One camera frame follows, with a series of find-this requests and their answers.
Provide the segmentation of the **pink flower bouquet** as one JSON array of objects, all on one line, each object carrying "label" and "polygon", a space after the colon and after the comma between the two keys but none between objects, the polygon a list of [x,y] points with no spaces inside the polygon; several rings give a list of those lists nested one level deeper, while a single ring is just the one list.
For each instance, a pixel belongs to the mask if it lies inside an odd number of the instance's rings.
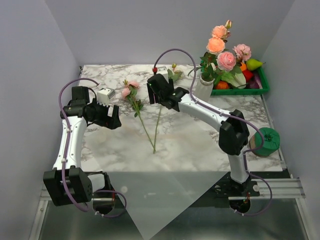
[{"label": "pink flower bouquet", "polygon": [[138,90],[140,89],[140,84],[137,81],[123,81],[124,88],[121,92],[121,97],[127,101],[131,108],[134,110],[134,117],[140,120],[142,128],[150,142],[153,151],[156,150],[155,144],[153,143],[147,129],[145,123],[141,117],[141,110],[143,109],[144,105],[140,99],[137,98]]}]

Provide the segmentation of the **pink bud flower stem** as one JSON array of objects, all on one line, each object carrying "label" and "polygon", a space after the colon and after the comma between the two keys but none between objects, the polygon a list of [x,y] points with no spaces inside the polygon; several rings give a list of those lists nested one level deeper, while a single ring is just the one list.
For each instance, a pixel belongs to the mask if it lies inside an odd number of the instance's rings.
[{"label": "pink bud flower stem", "polygon": [[[217,25],[215,26],[212,31],[211,31],[211,38],[208,40],[207,45],[206,45],[206,52],[207,52],[207,46],[218,46],[221,47],[223,44],[225,44],[225,50],[228,51],[226,49],[226,43],[228,41],[228,37],[230,36],[230,28],[232,27],[232,21],[231,20],[227,20],[225,24],[223,25]],[[203,58],[204,55],[200,58],[200,67],[198,67],[198,69],[202,70],[203,72]]]}]

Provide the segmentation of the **white wrapping paper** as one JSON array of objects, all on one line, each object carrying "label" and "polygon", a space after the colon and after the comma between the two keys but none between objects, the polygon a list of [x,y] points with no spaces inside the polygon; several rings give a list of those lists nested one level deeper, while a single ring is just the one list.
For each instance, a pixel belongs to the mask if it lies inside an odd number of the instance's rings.
[{"label": "white wrapping paper", "polygon": [[115,130],[85,137],[98,168],[127,200],[127,212],[145,240],[151,239],[225,174],[209,134],[190,116],[163,121],[153,150],[139,122],[122,118]]}]

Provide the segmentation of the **pink rose stem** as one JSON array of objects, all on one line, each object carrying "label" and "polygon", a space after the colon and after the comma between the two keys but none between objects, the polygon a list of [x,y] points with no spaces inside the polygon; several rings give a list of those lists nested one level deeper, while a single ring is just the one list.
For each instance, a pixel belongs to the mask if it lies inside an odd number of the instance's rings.
[{"label": "pink rose stem", "polygon": [[234,53],[227,51],[225,44],[222,46],[207,46],[207,52],[203,56],[203,70],[201,77],[205,81],[217,80],[223,74],[232,74],[239,68],[242,62],[252,56],[251,48],[246,44],[238,44],[233,47]]}]

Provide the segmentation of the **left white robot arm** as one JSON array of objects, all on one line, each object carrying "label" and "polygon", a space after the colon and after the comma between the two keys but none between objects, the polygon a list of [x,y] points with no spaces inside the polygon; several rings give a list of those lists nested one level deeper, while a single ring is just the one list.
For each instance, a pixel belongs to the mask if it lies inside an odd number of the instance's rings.
[{"label": "left white robot arm", "polygon": [[90,98],[91,88],[75,86],[71,100],[60,112],[62,136],[57,159],[52,170],[43,174],[43,183],[55,206],[86,204],[96,193],[104,198],[112,185],[105,172],[85,172],[81,167],[81,152],[85,131],[91,124],[115,130],[121,127],[119,107],[111,106],[115,95],[111,88],[101,88]]}]

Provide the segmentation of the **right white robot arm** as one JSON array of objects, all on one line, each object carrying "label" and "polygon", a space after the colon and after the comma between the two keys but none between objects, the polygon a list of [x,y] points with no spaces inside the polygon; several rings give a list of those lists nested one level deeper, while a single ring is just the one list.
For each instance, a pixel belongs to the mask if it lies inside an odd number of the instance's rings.
[{"label": "right white robot arm", "polygon": [[147,90],[151,104],[160,104],[195,117],[214,128],[219,133],[218,145],[227,154],[230,165],[230,191],[241,196],[248,190],[248,167],[243,153],[249,141],[249,129],[244,115],[239,110],[232,112],[209,105],[194,97],[182,87],[174,88],[173,81],[162,74],[155,74],[147,80]]}]

